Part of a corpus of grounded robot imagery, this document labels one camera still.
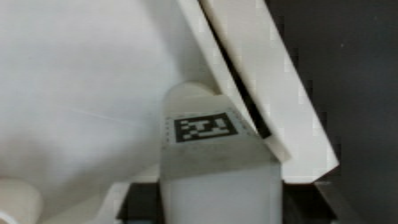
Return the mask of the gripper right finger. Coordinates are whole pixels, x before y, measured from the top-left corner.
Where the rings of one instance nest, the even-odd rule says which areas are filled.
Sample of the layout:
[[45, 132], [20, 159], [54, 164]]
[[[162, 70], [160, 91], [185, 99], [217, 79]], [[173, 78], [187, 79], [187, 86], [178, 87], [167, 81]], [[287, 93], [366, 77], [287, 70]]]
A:
[[368, 224], [329, 181], [283, 184], [283, 224]]

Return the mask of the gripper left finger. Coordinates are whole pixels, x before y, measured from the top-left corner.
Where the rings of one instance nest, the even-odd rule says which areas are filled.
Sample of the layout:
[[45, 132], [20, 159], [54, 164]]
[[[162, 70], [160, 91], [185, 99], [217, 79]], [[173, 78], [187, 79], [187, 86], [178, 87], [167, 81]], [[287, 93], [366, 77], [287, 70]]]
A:
[[164, 224], [157, 182], [116, 183], [95, 218], [84, 224]]

